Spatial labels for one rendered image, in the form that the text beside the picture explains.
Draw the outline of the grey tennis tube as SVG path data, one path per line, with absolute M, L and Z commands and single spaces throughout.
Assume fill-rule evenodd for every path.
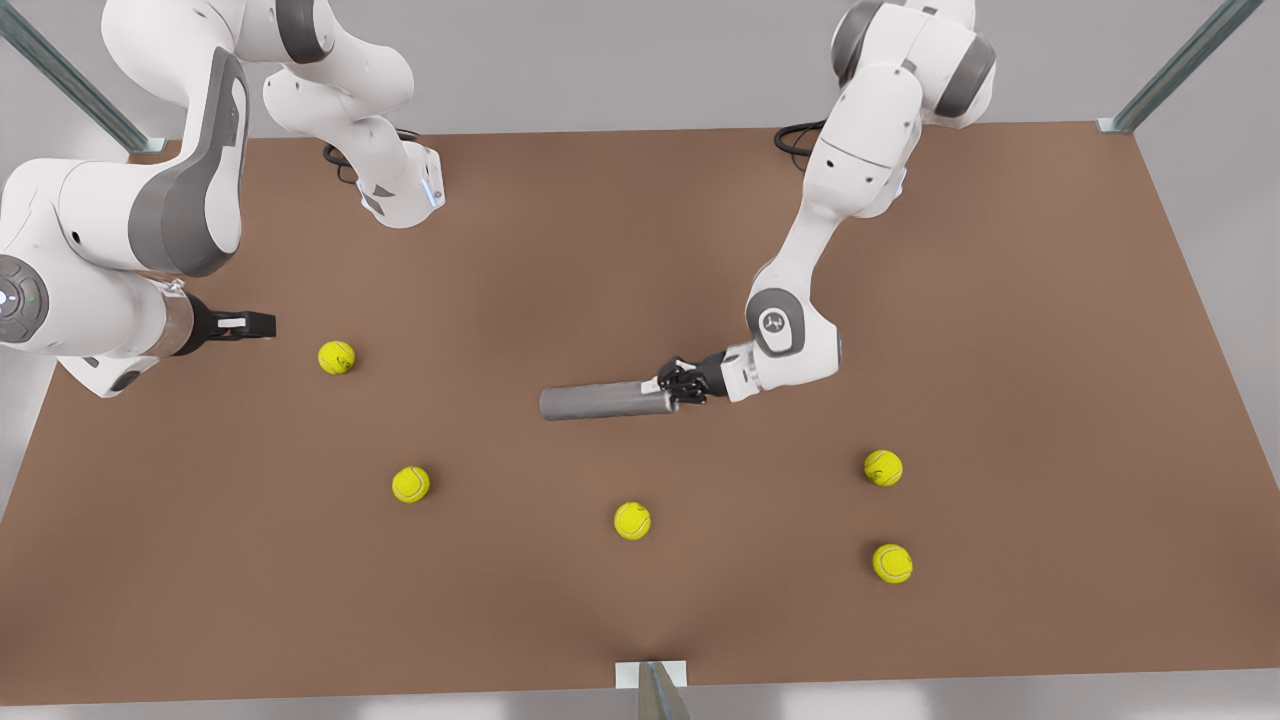
M 545 388 L 539 398 L 540 414 L 548 421 L 667 415 L 677 409 L 671 392 L 663 389 L 655 378 L 552 387 Z

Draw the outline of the silver frame post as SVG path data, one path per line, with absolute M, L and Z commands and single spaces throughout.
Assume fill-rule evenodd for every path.
M 1097 118 L 1101 135 L 1133 135 L 1267 0 L 1222 0 L 1114 117 Z
M 635 689 L 637 720 L 692 720 L 681 689 L 689 685 L 684 660 L 617 662 L 614 688 Z
M 164 138 L 146 136 L 10 3 L 0 0 L 0 37 L 128 154 L 157 154 Z

